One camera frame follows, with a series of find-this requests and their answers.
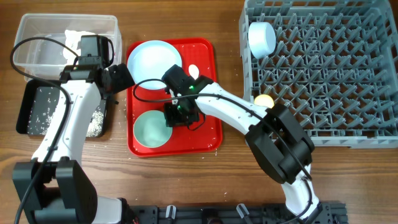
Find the white plastic spoon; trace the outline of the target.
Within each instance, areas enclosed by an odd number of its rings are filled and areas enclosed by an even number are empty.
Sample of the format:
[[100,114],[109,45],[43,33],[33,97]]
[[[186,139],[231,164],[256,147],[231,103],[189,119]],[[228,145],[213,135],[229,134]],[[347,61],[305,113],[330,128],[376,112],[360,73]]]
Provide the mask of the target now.
[[191,64],[188,66],[188,72],[189,72],[189,75],[191,77],[193,77],[194,79],[197,79],[200,75],[200,71],[199,71],[198,67],[194,64]]

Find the pale green bowl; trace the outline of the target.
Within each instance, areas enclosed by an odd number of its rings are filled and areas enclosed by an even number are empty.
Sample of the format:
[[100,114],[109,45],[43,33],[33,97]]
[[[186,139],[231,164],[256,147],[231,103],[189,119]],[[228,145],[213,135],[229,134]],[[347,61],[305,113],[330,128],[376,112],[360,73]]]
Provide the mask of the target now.
[[173,129],[166,125],[164,113],[157,110],[142,113],[133,125],[135,140],[148,148],[163,146],[171,138],[172,131]]

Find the large light blue plate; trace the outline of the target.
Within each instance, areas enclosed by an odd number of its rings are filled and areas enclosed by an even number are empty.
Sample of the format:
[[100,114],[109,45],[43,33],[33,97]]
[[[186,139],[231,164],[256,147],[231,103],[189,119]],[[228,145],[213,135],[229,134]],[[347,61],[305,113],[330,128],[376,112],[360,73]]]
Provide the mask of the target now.
[[182,58],[173,45],[161,40],[139,44],[127,60],[127,68],[135,83],[151,78],[161,79],[173,65],[182,67]]

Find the white tissue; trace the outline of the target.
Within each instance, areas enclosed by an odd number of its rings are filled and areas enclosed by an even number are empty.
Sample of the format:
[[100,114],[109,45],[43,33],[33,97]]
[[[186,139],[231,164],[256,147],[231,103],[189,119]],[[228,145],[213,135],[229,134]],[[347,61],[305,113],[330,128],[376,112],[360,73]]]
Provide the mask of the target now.
[[[81,55],[80,41],[83,35],[94,35],[94,33],[87,31],[65,30],[65,46],[73,50],[78,56]],[[72,64],[76,57],[66,48],[63,49],[63,56],[67,60],[67,64]]]

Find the yellow plastic cup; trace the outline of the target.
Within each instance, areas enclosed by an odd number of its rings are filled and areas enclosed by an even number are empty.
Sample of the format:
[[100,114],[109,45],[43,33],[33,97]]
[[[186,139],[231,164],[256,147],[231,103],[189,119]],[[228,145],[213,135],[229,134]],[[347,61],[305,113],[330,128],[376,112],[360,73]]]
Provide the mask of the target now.
[[272,108],[275,105],[274,99],[266,94],[255,97],[254,104],[258,106],[265,106],[267,108]]

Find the light blue bowl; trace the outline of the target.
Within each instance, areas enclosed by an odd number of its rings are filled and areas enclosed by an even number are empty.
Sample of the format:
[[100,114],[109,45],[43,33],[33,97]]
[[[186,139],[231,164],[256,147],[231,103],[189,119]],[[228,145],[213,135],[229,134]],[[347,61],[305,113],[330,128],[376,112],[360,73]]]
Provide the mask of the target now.
[[248,30],[251,53],[256,59],[272,54],[276,47],[276,34],[268,22],[253,22]]

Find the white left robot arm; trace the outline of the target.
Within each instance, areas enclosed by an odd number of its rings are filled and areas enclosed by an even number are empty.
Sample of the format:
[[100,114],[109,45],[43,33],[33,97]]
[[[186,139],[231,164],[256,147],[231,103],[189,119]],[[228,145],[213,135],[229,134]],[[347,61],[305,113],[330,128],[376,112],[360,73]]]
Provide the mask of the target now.
[[126,64],[67,66],[52,83],[60,98],[47,134],[29,162],[15,164],[21,201],[15,217],[29,223],[137,223],[124,198],[100,197],[81,167],[90,119],[103,98],[133,86]]

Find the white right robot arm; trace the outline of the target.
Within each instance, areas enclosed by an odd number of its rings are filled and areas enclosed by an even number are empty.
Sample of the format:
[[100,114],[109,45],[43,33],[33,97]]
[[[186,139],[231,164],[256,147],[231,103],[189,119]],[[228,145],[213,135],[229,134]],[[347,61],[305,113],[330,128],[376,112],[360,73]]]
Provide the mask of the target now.
[[170,67],[161,80],[177,100],[173,115],[197,110],[237,129],[260,168],[282,186],[293,220],[307,222],[315,218],[319,199],[310,176],[315,146],[286,106],[252,104],[208,77],[192,78],[178,65]]

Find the black waste tray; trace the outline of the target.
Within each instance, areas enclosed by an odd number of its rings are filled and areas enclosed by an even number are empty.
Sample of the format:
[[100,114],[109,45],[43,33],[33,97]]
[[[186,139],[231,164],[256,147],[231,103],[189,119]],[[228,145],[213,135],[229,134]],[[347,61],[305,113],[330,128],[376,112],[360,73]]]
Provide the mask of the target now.
[[[25,86],[24,96],[16,123],[19,134],[44,136],[50,126],[60,91],[52,86],[30,80]],[[108,102],[101,100],[90,120],[88,138],[98,138],[106,130],[105,120]]]

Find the grey dishwasher rack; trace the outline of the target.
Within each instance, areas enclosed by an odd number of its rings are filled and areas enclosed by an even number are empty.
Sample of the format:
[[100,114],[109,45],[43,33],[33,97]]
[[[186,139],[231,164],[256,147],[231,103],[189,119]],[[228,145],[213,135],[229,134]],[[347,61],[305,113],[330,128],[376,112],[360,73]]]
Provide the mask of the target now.
[[[253,22],[270,23],[256,59]],[[288,107],[316,146],[397,147],[397,27],[389,1],[245,1],[239,18],[244,99]]]

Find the red serving tray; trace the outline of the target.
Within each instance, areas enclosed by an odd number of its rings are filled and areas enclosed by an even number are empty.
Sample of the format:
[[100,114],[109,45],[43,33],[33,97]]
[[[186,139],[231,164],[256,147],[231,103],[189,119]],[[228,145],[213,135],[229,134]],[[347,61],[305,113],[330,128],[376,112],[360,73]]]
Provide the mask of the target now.
[[[194,64],[198,67],[200,75],[217,81],[215,56],[211,42],[204,38],[166,39],[182,56],[182,65],[185,72],[188,66]],[[160,147],[144,147],[135,139],[133,126],[136,119],[146,111],[163,111],[162,103],[144,103],[132,95],[133,88],[126,91],[127,109],[127,146],[138,157],[171,156],[177,154],[199,153],[214,151],[223,140],[221,120],[207,116],[200,117],[200,121],[192,124],[188,130],[185,126],[173,128],[170,139]]]

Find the clear plastic bin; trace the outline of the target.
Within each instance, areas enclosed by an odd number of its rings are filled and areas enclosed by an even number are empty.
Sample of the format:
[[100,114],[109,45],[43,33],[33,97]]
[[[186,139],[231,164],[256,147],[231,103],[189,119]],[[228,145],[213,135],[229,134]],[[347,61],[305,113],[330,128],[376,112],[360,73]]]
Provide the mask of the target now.
[[[122,61],[122,38],[118,20],[111,15],[92,14],[25,14],[17,30],[15,43],[31,37],[46,37],[65,45],[65,30],[87,31],[110,39],[114,46],[114,64]],[[26,73],[48,80],[57,80],[67,60],[61,45],[47,40],[31,40],[22,44],[13,62]]]

